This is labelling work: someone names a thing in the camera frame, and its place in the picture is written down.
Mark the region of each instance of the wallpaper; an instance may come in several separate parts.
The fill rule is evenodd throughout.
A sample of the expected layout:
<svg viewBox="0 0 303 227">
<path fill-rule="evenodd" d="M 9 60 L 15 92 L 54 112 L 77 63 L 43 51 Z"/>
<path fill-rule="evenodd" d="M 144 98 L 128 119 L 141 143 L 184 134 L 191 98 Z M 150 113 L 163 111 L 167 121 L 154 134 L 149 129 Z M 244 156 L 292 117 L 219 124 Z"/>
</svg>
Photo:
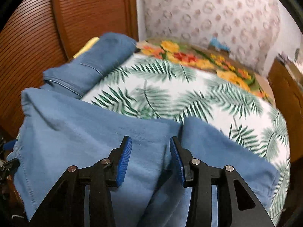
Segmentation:
<svg viewBox="0 0 303 227">
<path fill-rule="evenodd" d="M 280 31 L 277 0 L 144 0 L 148 37 L 177 37 L 207 47 L 212 37 L 262 72 Z"/>
</svg>

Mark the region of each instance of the yellow object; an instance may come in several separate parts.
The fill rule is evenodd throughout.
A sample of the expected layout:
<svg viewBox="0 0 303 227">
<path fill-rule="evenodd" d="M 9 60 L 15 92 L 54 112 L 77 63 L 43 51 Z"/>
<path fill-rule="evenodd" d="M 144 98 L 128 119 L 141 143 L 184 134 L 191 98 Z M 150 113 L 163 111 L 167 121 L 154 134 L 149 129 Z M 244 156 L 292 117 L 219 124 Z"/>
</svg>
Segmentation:
<svg viewBox="0 0 303 227">
<path fill-rule="evenodd" d="M 218 66 L 222 66 L 222 62 L 221 62 L 221 61 L 215 60 L 215 63 L 216 63 L 216 65 L 218 65 Z"/>
<path fill-rule="evenodd" d="M 218 60 L 220 60 L 220 61 L 225 61 L 225 58 L 224 58 L 223 56 L 220 55 L 220 56 L 218 57 Z"/>
<path fill-rule="evenodd" d="M 209 60 L 198 60 L 196 62 L 196 67 L 200 69 L 214 69 L 215 66 L 209 62 Z"/>
<path fill-rule="evenodd" d="M 88 51 L 91 47 L 93 47 L 93 45 L 99 41 L 98 37 L 93 37 L 92 39 L 90 39 L 82 49 L 80 49 L 78 51 L 78 53 L 76 53 L 73 58 L 77 58 L 79 55 L 83 54 L 84 52 Z"/>
<path fill-rule="evenodd" d="M 179 52 L 179 45 L 176 43 L 173 43 L 171 41 L 162 41 L 161 46 L 164 50 L 172 52 L 172 53 L 178 53 Z"/>
<path fill-rule="evenodd" d="M 241 78 L 239 78 L 234 72 L 231 71 L 225 72 L 225 71 L 217 70 L 217 75 L 218 77 L 225 79 L 228 82 L 238 85 L 239 87 L 246 90 L 247 92 L 250 92 L 250 88 L 248 87 L 248 85 Z"/>
<path fill-rule="evenodd" d="M 229 66 L 228 68 L 232 71 L 236 70 L 234 66 Z"/>
</svg>

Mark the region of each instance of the green palm leaf print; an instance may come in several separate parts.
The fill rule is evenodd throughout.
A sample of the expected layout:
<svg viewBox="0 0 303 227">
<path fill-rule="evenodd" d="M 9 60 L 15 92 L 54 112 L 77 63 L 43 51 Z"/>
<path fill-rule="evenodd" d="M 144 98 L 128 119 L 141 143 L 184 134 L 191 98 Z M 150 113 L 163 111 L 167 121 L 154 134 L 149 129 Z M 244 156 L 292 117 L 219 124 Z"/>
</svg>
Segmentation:
<svg viewBox="0 0 303 227">
<path fill-rule="evenodd" d="M 262 132 L 261 157 L 265 157 L 269 162 L 279 154 L 279 147 L 275 136 L 275 131 L 271 128 L 265 128 Z"/>
<path fill-rule="evenodd" d="M 258 97 L 250 94 L 250 93 L 246 93 L 245 91 L 241 90 L 247 97 L 247 101 L 248 104 L 251 108 L 251 112 L 255 113 L 257 116 L 261 116 L 263 114 L 263 107 L 262 104 L 260 102 L 260 100 L 258 99 Z"/>
<path fill-rule="evenodd" d="M 180 79 L 182 81 L 186 80 L 188 83 L 196 79 L 196 70 L 190 67 L 182 66 L 180 64 L 170 64 L 172 65 L 172 71 L 174 72 L 177 79 Z"/>
<path fill-rule="evenodd" d="M 268 112 L 275 131 L 276 138 L 285 146 L 289 143 L 286 121 L 279 110 L 272 108 Z"/>
<path fill-rule="evenodd" d="M 157 86 L 147 86 L 147 81 L 145 81 L 143 88 L 136 88 L 131 94 L 136 99 L 137 110 L 148 108 L 158 119 L 171 115 L 171 96 L 168 90 Z"/>
<path fill-rule="evenodd" d="M 280 171 L 280 177 L 278 184 L 275 187 L 272 204 L 269 208 L 269 216 L 274 224 L 277 224 L 279 221 L 279 216 L 283 210 L 287 195 L 290 178 L 290 159 L 284 162 L 280 162 L 276 167 Z"/>
<path fill-rule="evenodd" d="M 130 71 L 143 78 L 162 82 L 176 77 L 167 60 L 151 59 L 149 63 L 135 64 Z"/>
<path fill-rule="evenodd" d="M 255 130 L 248 129 L 248 126 L 243 127 L 242 124 L 237 127 L 237 124 L 235 123 L 235 126 L 235 129 L 232 129 L 232 124 L 230 126 L 228 135 L 229 139 L 258 154 L 258 147 L 260 143 L 258 142 L 257 135 L 253 133 Z"/>
<path fill-rule="evenodd" d="M 224 111 L 229 111 L 229 114 L 239 115 L 239 118 L 244 116 L 246 119 L 250 113 L 256 115 L 263 113 L 260 101 L 237 86 L 218 77 L 208 79 L 206 83 L 209 98 Z"/>
<path fill-rule="evenodd" d="M 198 117 L 208 122 L 207 117 L 213 119 L 211 114 L 212 107 L 209 100 L 204 97 L 201 92 L 187 91 L 180 96 L 176 105 L 174 106 L 174 119 L 179 123 L 184 123 L 186 117 Z"/>
<path fill-rule="evenodd" d="M 172 64 L 168 60 L 160 60 L 156 58 L 140 59 L 132 66 L 129 71 L 141 76 L 145 79 L 154 81 L 166 81 L 172 79 L 180 79 L 187 82 L 196 78 L 195 70 L 183 67 L 181 65 Z"/>
<path fill-rule="evenodd" d="M 125 82 L 125 78 L 128 77 L 129 70 L 127 67 L 118 67 L 108 74 L 100 83 L 112 85 L 119 84 L 120 80 Z"/>
<path fill-rule="evenodd" d="M 120 88 L 118 88 L 118 92 L 111 87 L 109 87 L 109 89 L 111 93 L 103 90 L 103 94 L 99 95 L 99 97 L 94 97 L 95 101 L 92 101 L 92 103 L 119 114 L 136 117 L 137 111 L 132 108 L 131 104 L 131 101 L 135 101 L 135 99 L 129 96 L 127 89 L 125 89 L 124 93 Z"/>
</svg>

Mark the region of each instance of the blue towel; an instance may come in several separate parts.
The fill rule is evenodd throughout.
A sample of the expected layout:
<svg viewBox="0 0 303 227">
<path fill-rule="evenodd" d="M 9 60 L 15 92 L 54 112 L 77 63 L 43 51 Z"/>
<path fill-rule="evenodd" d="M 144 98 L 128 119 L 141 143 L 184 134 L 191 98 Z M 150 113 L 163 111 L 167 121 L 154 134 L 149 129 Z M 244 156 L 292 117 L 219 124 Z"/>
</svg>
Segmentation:
<svg viewBox="0 0 303 227">
<path fill-rule="evenodd" d="M 215 127 L 190 117 L 185 119 L 181 146 L 189 149 L 194 158 L 209 166 L 223 168 L 232 165 L 253 190 L 265 209 L 269 209 L 279 171 L 263 158 L 258 157 L 231 141 Z M 184 227 L 189 210 L 191 188 L 184 189 L 172 175 L 153 195 L 139 226 Z M 212 187 L 212 227 L 218 224 L 216 186 Z"/>
<path fill-rule="evenodd" d="M 135 51 L 136 41 L 126 35 L 105 33 L 93 47 L 71 63 L 43 72 L 42 89 L 81 99 L 104 76 Z"/>
<path fill-rule="evenodd" d="M 117 227 L 185 226 L 191 189 L 183 189 L 167 166 L 169 139 L 181 134 L 180 124 L 135 119 L 35 88 L 22 92 L 22 107 L 25 120 L 8 159 L 20 160 L 14 184 L 29 219 L 68 166 L 93 165 L 129 135 L 125 181 L 111 191 Z M 235 166 L 268 206 L 279 175 L 270 163 L 196 118 L 185 120 L 181 144 L 211 166 Z"/>
</svg>

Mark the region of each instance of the blue fabric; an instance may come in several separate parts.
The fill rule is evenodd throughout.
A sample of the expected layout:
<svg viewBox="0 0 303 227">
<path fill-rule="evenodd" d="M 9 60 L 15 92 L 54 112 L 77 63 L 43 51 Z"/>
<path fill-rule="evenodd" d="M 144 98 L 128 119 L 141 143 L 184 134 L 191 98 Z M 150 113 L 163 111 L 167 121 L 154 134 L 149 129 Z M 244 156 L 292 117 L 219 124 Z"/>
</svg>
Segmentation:
<svg viewBox="0 0 303 227">
<path fill-rule="evenodd" d="M 216 37 L 213 37 L 209 44 L 218 49 L 226 50 L 226 51 L 230 52 L 230 48 L 227 47 L 226 45 L 221 44 Z"/>
<path fill-rule="evenodd" d="M 43 72 L 42 89 L 81 99 L 104 76 L 124 63 L 135 51 L 136 41 L 126 35 L 105 33 L 71 63 Z"/>
<path fill-rule="evenodd" d="M 92 166 L 129 135 L 132 152 L 125 180 L 111 195 L 117 226 L 136 226 L 163 170 L 166 145 L 180 125 L 130 118 L 35 88 L 22 92 L 22 107 L 25 120 L 8 160 L 20 161 L 14 184 L 28 218 L 66 168 Z"/>
<path fill-rule="evenodd" d="M 111 191 L 117 227 L 185 226 L 191 189 L 183 189 L 168 166 L 169 139 L 181 134 L 180 124 L 135 119 L 35 88 L 22 92 L 22 107 L 25 120 L 8 159 L 20 160 L 14 184 L 29 219 L 68 166 L 93 165 L 129 135 L 125 181 Z M 208 165 L 235 166 L 269 206 L 279 175 L 270 163 L 196 118 L 185 120 L 181 144 Z"/>
<path fill-rule="evenodd" d="M 15 143 L 16 143 L 16 141 L 17 141 L 17 140 L 15 139 L 15 140 L 9 141 L 9 142 L 7 142 L 7 143 L 4 143 L 3 149 L 4 149 L 4 150 L 12 150 L 13 147 L 14 147 L 14 145 L 15 145 Z"/>
<path fill-rule="evenodd" d="M 280 175 L 273 165 L 195 117 L 184 121 L 181 146 L 189 149 L 194 158 L 199 158 L 209 166 L 234 166 L 263 206 L 269 209 Z M 184 227 L 190 197 L 191 188 L 184 189 L 177 177 L 172 175 L 153 195 L 139 226 Z M 217 200 L 216 186 L 213 186 L 212 227 L 218 224 Z"/>
</svg>

